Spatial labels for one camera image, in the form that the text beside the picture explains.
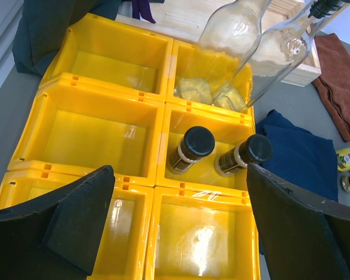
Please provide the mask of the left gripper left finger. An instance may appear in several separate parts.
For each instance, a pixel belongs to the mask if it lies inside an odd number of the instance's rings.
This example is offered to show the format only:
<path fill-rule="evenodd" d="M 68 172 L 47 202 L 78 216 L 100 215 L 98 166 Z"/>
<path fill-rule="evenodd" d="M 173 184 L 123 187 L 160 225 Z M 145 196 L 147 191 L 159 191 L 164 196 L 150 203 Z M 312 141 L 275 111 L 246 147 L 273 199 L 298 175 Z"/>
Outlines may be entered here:
<path fill-rule="evenodd" d="M 97 170 L 0 210 L 0 279 L 86 279 L 93 272 L 114 190 Z"/>

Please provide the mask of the clear oil bottle gold cap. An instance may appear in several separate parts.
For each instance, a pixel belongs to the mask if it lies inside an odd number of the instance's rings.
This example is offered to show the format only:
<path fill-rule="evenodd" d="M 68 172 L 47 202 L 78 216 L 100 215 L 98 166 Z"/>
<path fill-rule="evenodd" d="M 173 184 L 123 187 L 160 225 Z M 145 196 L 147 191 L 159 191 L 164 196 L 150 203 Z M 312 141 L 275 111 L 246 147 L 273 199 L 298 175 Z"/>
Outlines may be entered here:
<path fill-rule="evenodd" d="M 295 16 L 261 36 L 255 53 L 213 97 L 213 105 L 244 112 L 310 54 L 315 35 L 350 1 L 310 1 Z"/>

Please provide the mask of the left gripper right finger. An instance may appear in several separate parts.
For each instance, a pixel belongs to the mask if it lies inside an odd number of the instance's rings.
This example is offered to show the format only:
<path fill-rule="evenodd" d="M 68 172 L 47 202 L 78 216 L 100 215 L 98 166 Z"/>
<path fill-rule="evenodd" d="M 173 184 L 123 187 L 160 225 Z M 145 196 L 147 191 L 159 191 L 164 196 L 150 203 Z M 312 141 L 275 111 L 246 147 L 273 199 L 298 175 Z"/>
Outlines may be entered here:
<path fill-rule="evenodd" d="M 257 164 L 247 188 L 271 279 L 350 279 L 350 206 Z"/>

